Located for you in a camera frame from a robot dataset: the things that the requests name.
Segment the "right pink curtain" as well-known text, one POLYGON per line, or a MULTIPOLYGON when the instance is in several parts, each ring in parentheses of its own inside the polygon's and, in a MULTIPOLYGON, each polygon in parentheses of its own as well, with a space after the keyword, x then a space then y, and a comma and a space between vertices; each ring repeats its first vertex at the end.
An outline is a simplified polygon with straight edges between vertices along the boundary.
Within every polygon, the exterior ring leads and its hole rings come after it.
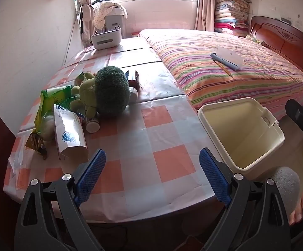
POLYGON ((195 30, 214 31, 215 0, 197 0, 195 30))

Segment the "yellow snack wrapper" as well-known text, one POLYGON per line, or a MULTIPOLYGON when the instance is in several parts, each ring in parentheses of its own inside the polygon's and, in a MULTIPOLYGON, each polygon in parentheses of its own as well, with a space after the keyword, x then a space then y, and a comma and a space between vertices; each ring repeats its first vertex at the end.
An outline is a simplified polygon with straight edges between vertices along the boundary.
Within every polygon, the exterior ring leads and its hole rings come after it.
POLYGON ((38 135, 36 131, 30 133, 25 147, 36 151, 45 160, 48 156, 47 150, 45 148, 44 140, 38 135))

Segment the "checkered plastic tablecloth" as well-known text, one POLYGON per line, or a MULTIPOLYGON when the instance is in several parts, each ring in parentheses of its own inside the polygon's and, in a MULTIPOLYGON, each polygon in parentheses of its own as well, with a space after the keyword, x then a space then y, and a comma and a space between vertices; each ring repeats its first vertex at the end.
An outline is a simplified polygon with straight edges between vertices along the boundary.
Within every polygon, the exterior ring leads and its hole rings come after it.
POLYGON ((88 222, 119 223, 155 218, 196 207, 209 213, 220 203, 202 171, 200 151, 216 148, 185 93, 142 38, 112 49, 85 49, 49 82, 69 85, 81 72, 106 65, 139 74, 138 99, 117 118, 100 119, 85 134, 90 154, 102 149, 106 164, 81 211, 88 222))

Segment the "stack of folded quilts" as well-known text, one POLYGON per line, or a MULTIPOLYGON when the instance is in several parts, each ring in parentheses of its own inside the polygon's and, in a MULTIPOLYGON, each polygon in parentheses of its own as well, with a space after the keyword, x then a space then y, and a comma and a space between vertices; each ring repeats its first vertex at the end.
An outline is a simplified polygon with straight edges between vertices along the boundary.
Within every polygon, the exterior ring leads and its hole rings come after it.
POLYGON ((246 37, 249 33, 249 0, 216 0, 214 31, 246 37))

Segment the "white medicine bottle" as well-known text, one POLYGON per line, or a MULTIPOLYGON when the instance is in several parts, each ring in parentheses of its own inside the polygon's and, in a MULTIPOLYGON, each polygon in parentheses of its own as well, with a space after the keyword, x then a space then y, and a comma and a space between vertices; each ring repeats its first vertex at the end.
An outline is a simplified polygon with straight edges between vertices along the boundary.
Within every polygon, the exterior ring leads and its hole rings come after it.
POLYGON ((100 130, 99 120, 96 117, 86 118, 86 131, 90 134, 100 130))

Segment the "cream plastic trash bin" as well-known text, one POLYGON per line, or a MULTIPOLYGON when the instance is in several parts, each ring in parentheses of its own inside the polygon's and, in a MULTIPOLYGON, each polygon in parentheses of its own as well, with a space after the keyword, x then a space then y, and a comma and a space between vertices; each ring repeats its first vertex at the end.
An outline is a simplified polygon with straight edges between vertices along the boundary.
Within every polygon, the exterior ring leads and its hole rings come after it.
POLYGON ((197 115, 222 161, 251 180, 271 168, 285 140, 278 120, 251 97, 207 104, 197 115))

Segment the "yellow pencil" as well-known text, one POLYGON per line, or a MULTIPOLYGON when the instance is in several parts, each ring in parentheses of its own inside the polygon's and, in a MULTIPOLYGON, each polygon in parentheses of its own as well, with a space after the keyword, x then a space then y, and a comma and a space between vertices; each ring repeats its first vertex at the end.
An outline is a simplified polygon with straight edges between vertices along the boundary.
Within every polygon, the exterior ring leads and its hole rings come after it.
POLYGON ((227 68, 220 63, 219 61, 214 60, 214 62, 230 77, 233 77, 232 74, 227 70, 227 68))

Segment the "wooden headboard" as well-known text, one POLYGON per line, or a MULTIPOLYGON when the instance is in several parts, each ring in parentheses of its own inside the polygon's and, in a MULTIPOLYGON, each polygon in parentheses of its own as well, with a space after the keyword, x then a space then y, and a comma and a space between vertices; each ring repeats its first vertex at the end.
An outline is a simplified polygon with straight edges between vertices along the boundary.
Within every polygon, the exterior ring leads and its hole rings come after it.
POLYGON ((277 19, 254 16, 250 35, 303 71, 303 32, 277 19))

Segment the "striped bed cover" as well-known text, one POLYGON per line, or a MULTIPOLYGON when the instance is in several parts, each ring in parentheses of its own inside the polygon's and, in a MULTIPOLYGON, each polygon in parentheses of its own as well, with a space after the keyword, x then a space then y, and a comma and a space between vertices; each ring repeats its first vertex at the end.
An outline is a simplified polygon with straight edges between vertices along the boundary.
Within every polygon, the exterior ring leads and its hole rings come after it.
POLYGON ((277 119, 289 99, 303 104, 303 71, 247 38, 189 29, 145 29, 146 40, 195 109, 251 97, 277 119))

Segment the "green wet wipes pack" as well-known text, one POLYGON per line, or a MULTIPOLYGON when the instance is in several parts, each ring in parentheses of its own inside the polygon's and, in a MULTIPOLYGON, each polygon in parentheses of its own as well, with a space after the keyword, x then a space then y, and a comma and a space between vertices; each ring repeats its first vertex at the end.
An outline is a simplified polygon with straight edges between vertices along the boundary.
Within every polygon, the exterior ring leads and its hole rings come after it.
POLYGON ((40 92, 40 104, 35 117, 36 133, 44 140, 54 138, 54 113, 53 106, 59 105, 72 97, 72 85, 49 88, 40 92))

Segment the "blue label brown bottle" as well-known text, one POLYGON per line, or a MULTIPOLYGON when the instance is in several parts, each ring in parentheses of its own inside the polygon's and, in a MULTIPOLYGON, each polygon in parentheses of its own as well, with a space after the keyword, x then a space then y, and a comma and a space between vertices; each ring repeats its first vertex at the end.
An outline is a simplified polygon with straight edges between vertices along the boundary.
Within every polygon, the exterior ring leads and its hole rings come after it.
POLYGON ((136 70, 128 70, 125 73, 126 79, 129 83, 129 87, 134 87, 137 91, 139 90, 139 74, 136 70))

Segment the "white blue paper box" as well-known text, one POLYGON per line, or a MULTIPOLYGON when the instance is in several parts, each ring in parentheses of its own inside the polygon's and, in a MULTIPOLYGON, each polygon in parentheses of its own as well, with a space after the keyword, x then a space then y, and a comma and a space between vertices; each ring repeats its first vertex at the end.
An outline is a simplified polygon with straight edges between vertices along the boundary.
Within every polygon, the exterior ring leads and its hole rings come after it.
POLYGON ((56 104, 53 105, 53 114, 60 161, 69 165, 87 162, 88 148, 80 116, 56 104))

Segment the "grey knee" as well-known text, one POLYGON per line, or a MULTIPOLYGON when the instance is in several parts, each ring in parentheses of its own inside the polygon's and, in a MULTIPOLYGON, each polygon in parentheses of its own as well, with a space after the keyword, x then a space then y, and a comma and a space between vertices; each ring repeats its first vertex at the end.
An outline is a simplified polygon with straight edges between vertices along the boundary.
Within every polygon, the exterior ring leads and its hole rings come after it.
POLYGON ((297 173, 288 166, 280 166, 272 170, 270 178, 277 184, 287 216, 290 216, 297 206, 300 192, 297 173))

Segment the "green broccoli plush toy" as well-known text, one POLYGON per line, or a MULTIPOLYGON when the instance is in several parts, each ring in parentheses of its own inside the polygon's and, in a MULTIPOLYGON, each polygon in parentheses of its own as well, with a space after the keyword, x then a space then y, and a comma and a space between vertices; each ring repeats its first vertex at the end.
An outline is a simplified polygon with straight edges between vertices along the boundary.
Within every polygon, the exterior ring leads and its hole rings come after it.
POLYGON ((86 118, 117 117, 125 110, 130 98, 129 83, 124 72, 115 66, 106 66, 96 74, 82 72, 74 81, 71 93, 76 99, 70 110, 84 110, 86 118))

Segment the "grey white notebook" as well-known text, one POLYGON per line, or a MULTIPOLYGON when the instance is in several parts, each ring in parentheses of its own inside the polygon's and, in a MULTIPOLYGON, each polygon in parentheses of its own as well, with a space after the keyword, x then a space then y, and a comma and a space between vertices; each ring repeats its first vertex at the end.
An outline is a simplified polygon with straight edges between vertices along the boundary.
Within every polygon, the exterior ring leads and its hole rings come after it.
POLYGON ((210 54, 213 60, 219 61, 223 65, 227 66, 233 71, 239 71, 243 66, 244 59, 240 55, 236 54, 232 50, 228 50, 224 47, 218 47, 215 52, 210 54))

